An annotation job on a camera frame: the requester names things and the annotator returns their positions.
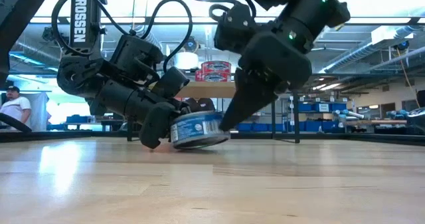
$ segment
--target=ceiling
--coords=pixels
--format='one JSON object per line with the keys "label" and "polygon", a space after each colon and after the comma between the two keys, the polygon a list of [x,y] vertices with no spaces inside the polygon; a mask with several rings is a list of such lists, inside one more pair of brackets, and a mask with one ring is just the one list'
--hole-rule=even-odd
{"label": "ceiling", "polygon": [[[210,3],[203,3],[193,0],[184,0],[188,3],[191,8],[191,12],[194,17],[207,17],[208,8]],[[423,7],[423,0],[340,0],[346,1],[349,4],[349,10],[352,17],[368,17],[365,19],[365,23],[376,23],[377,17],[412,17],[421,16],[422,12],[425,11],[420,9]],[[42,7],[39,9],[35,17],[49,17],[52,8],[57,0],[46,0]],[[160,0],[108,0],[107,9],[113,17],[149,17],[155,6]],[[282,10],[281,7],[274,7],[269,11],[263,10],[256,4],[258,10],[258,17],[275,17]],[[70,5],[66,4],[61,13],[61,17],[69,17]],[[169,3],[164,5],[158,17],[185,17],[184,9],[177,3]],[[41,51],[52,54],[60,58],[60,49],[54,42],[46,42],[41,38],[41,35],[45,27],[49,27],[48,23],[31,23],[22,34],[20,41],[26,43],[31,41],[31,44],[36,44],[37,49],[33,51],[24,51],[26,56],[32,58],[31,54],[36,54]],[[122,25],[124,30],[129,30],[130,25]],[[329,64],[329,61],[335,59],[342,54],[348,54],[351,49],[355,49],[371,38],[371,32],[379,28],[377,25],[346,25],[342,29],[325,29],[322,34],[317,38],[315,42],[315,48],[312,52],[307,54],[313,65],[313,72],[320,72],[323,67]],[[113,53],[117,42],[120,39],[121,33],[113,26],[106,25],[108,34],[104,37],[104,55],[106,58],[110,57]],[[69,25],[60,25],[60,31],[64,35],[69,33]],[[216,25],[204,25],[196,24],[193,27],[192,36],[199,44],[201,49],[197,51],[199,60],[225,60],[231,62],[234,69],[237,67],[237,62],[240,55],[233,54],[227,51],[220,51],[214,48],[213,37],[215,34]],[[178,22],[178,24],[167,25],[157,24],[152,28],[152,34],[163,47],[165,53],[166,47],[173,50],[179,42],[183,39],[187,32],[187,25],[185,22]],[[419,49],[425,46],[425,42],[422,36],[422,31],[415,31],[415,36],[410,40],[410,50]],[[344,68],[340,68],[335,71],[337,74],[359,74],[363,70],[370,68],[374,64],[382,63],[389,59],[388,47],[381,49],[380,51],[374,52],[373,54],[354,62]],[[31,62],[24,62],[19,58],[11,58],[12,72],[15,74],[19,73],[32,73],[40,75],[52,75],[54,74],[53,69],[57,68],[58,63],[54,59],[46,60],[43,62],[44,65],[34,64]],[[423,65],[422,56],[412,58],[412,66]],[[394,72],[400,71],[400,65],[395,64],[395,67],[389,66],[394,69]],[[422,71],[412,73],[412,75],[421,74]],[[329,74],[329,76],[339,76],[336,74]]]}

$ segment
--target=person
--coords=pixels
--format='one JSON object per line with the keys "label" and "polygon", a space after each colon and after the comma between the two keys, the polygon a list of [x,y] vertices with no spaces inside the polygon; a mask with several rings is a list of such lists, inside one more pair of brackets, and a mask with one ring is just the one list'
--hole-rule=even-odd
{"label": "person", "polygon": [[186,103],[192,112],[215,111],[214,102],[210,98],[190,98]]}
{"label": "person", "polygon": [[30,115],[31,104],[28,98],[20,96],[20,90],[16,86],[9,86],[6,92],[7,101],[0,108],[0,113],[21,121],[31,127]]}

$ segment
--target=wall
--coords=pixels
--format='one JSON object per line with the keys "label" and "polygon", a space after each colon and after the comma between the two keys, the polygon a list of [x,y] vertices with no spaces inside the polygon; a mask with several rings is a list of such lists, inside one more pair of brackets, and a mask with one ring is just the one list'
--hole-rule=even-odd
{"label": "wall", "polygon": [[[414,91],[425,90],[425,78],[415,78]],[[362,94],[360,96],[352,96],[351,99],[355,101],[356,107],[370,106],[375,104],[389,104],[395,102],[396,109],[402,109],[402,101],[415,99],[415,94],[411,91],[410,87],[404,85],[404,80],[390,84],[390,90],[387,92],[379,89],[367,90],[369,94]]]}

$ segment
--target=stack of cans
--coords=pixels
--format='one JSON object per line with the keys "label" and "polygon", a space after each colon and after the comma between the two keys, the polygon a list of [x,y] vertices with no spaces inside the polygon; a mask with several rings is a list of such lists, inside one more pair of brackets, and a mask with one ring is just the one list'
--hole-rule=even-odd
{"label": "stack of cans", "polygon": [[208,61],[201,64],[201,69],[195,73],[196,81],[230,82],[232,64],[225,61]]}

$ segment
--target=wooden shelf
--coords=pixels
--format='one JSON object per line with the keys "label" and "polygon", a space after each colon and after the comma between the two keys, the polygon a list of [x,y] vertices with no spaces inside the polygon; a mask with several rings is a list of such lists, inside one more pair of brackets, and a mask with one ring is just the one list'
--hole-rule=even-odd
{"label": "wooden shelf", "polygon": [[233,98],[235,92],[234,82],[192,81],[176,95],[176,98]]}

